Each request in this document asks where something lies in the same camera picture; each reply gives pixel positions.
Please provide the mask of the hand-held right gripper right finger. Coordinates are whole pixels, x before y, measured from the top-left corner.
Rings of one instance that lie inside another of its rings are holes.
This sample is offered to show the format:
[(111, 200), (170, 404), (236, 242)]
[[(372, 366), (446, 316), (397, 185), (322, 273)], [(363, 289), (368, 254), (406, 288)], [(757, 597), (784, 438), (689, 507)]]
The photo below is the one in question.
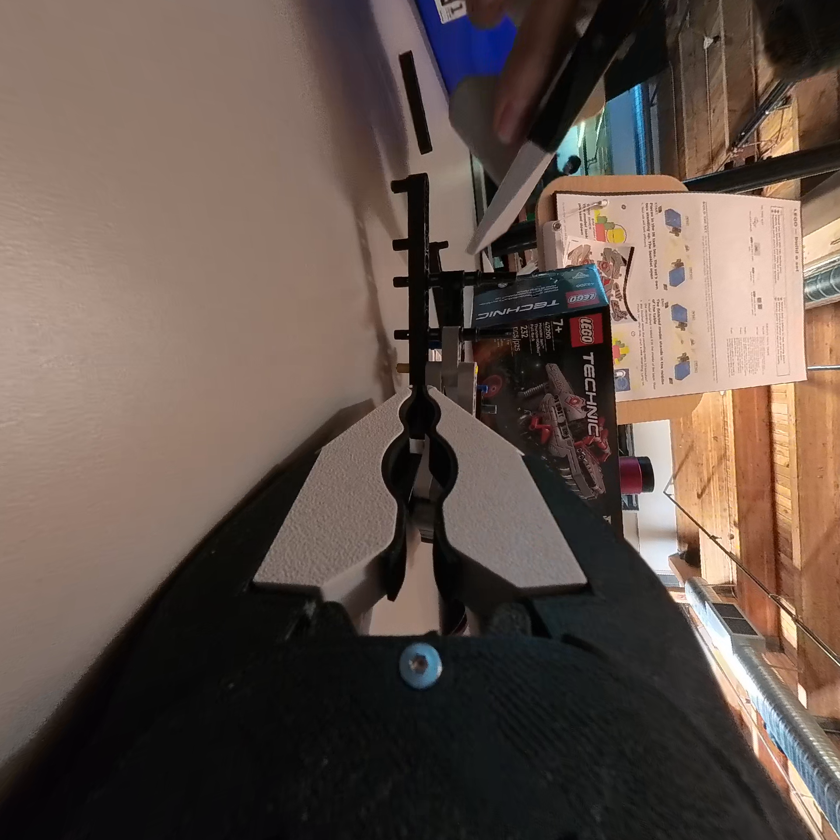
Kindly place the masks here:
[(427, 394), (434, 575), (469, 634), (505, 604), (582, 592), (586, 575), (524, 455), (438, 389)]

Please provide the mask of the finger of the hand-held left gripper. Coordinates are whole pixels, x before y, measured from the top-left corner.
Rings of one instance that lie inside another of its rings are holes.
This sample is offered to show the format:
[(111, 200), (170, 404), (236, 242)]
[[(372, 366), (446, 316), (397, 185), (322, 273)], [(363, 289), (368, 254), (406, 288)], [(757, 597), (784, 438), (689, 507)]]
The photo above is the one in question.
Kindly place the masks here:
[(491, 117), (497, 82), (496, 76), (465, 77), (449, 97), (451, 126), (497, 186), (467, 245), (471, 256), (508, 228), (556, 155), (529, 140), (504, 143), (498, 139)]

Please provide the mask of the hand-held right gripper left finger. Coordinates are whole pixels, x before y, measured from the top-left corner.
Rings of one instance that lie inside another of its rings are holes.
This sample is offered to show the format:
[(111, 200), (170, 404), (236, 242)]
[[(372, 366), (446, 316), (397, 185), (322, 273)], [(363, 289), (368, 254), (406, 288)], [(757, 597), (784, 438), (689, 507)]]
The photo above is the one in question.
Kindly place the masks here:
[(358, 631), (370, 632), (386, 597), (387, 551), (396, 548), (405, 573), (420, 544), (414, 525), (400, 532), (401, 509), (383, 477), (410, 393), (396, 392), (320, 450), (255, 573), (258, 588), (339, 603)]

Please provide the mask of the blue parts bin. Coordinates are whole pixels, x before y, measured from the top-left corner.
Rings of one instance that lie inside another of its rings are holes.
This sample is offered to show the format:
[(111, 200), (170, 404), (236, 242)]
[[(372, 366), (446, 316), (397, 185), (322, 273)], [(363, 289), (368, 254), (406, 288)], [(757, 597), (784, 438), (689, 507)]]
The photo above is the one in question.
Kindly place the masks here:
[(412, 1), (447, 95), (467, 77), (499, 74), (517, 28), (508, 16), (491, 28), (468, 17), (464, 1)]

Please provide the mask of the black long brick beam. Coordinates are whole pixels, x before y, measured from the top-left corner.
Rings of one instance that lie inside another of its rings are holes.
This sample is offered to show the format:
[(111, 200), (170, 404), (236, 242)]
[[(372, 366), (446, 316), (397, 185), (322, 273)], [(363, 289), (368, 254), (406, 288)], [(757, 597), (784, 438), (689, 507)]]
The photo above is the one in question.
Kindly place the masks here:
[(416, 146), (420, 154), (430, 154), (434, 147), (428, 128), (424, 99), (419, 86), (413, 52), (411, 50), (402, 52), (398, 57), (398, 62), (415, 134)]

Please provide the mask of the grey black toy brick assembly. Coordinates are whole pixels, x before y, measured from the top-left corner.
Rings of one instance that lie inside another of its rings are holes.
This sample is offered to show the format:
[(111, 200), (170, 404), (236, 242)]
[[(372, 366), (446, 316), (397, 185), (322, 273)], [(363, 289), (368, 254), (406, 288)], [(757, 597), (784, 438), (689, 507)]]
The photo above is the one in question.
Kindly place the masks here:
[(429, 237), (427, 173), (394, 180), (391, 189), (407, 201), (407, 235), (392, 244), (395, 252), (407, 256), (407, 276), (393, 284), (408, 294), (408, 328), (396, 331), (395, 339), (407, 341), (410, 394), (397, 412), (403, 431), (386, 451), (383, 477), (395, 492), (399, 533), (407, 534), (407, 518), (413, 516), (423, 539), (454, 552), (445, 502), (465, 474), (465, 461), (456, 453), (452, 434), (444, 430), (444, 410), (458, 406), (457, 429), (474, 434), (480, 389), (477, 366), (465, 360), (464, 345), (477, 338), (505, 338), (508, 332), (465, 326), (464, 289), (485, 277), (479, 271), (441, 269), (439, 254), (448, 243)]

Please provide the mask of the grey desk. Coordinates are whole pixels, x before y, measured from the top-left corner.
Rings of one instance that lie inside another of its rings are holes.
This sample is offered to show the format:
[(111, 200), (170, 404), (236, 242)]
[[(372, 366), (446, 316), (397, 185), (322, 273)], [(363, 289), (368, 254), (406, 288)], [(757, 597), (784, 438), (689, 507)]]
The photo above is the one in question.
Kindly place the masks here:
[(274, 465), (393, 393), (390, 184), (422, 171), (470, 267), (410, 2), (2, 2), (2, 763)]

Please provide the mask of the person's left hand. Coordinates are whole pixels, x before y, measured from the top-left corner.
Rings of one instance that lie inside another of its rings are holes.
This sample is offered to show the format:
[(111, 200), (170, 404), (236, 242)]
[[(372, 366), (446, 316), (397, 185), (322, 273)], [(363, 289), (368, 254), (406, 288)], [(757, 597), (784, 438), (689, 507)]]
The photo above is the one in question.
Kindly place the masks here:
[(576, 40), (577, 1), (467, 1), (478, 28), (493, 28), (509, 17), (516, 38), (497, 83), (493, 130), (504, 144), (520, 142), (555, 67)]

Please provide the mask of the toy sticker sheet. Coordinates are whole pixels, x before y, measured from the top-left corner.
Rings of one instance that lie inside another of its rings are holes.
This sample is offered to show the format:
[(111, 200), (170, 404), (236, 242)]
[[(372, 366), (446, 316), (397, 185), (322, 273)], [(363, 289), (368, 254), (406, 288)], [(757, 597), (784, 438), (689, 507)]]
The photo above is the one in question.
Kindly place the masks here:
[(627, 284), (634, 251), (631, 245), (597, 239), (567, 237), (564, 241), (563, 265), (593, 265), (596, 268), (610, 304), (612, 319), (616, 322), (637, 320), (627, 303)]

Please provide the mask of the dark red cup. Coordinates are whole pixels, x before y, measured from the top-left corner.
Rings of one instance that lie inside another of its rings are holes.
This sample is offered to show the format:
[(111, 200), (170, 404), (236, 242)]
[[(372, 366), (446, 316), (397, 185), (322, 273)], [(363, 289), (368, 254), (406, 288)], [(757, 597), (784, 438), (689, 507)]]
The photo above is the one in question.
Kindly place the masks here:
[(621, 456), (618, 465), (623, 496), (638, 496), (655, 490), (655, 471), (650, 458)]

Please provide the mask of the black toy set box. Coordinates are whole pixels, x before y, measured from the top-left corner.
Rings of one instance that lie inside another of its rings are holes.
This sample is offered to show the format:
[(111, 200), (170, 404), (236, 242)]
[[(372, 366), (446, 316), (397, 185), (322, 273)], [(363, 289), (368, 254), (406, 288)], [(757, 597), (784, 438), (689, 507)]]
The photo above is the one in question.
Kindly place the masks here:
[(476, 287), (481, 419), (623, 536), (611, 320), (593, 265)]

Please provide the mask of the large tan board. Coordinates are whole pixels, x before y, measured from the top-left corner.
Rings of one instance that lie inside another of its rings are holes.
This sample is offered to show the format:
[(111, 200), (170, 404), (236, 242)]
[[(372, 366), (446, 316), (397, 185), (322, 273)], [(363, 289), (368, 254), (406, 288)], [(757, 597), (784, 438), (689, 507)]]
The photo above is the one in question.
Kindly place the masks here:
[[(537, 228), (538, 266), (545, 265), (543, 225), (554, 220), (553, 195), (555, 193), (612, 194), (677, 193), (687, 192), (688, 187), (671, 175), (573, 175), (559, 176), (542, 190), (535, 208)], [(699, 405), (700, 395), (676, 395), (659, 398), (631, 400), (616, 403), (616, 422), (619, 425), (670, 421), (690, 415)]]

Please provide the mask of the white printed instruction sheet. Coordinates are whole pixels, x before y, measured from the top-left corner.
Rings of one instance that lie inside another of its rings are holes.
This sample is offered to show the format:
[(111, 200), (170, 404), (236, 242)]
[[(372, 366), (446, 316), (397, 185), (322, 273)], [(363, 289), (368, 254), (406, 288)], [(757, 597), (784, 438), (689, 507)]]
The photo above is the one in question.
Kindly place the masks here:
[(806, 379), (799, 202), (557, 192), (553, 203), (563, 243), (635, 248), (626, 300), (637, 320), (610, 309), (618, 402)]

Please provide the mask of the corrugated metal duct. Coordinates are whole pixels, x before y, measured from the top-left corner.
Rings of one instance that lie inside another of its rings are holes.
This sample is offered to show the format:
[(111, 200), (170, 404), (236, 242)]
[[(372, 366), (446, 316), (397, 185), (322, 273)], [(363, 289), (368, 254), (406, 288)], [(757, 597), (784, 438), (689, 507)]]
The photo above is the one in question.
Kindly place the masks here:
[(839, 303), (839, 255), (805, 268), (805, 309)]

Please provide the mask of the silver insulated duct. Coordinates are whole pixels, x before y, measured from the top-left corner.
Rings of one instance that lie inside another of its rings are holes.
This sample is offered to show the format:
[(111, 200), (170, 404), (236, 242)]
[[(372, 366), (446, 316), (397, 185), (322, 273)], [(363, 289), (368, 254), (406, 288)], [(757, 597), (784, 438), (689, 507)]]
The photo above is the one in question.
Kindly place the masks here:
[(802, 778), (834, 831), (839, 831), (839, 757), (816, 719), (765, 658), (767, 647), (738, 605), (725, 603), (701, 577), (684, 583), (686, 599), (723, 656), (775, 745)]

